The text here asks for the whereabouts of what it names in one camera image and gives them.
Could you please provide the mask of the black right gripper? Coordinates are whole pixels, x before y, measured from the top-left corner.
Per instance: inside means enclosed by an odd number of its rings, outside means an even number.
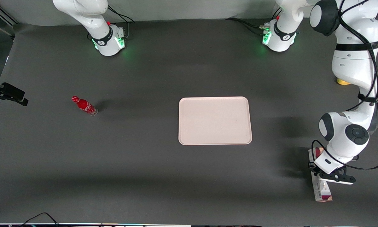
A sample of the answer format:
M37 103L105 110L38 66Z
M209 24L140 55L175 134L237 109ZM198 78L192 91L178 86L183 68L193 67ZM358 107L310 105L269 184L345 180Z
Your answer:
M17 102L22 106L27 106L29 100L24 98L25 92L16 88L9 83L2 83L0 85L0 101L9 100L12 102Z

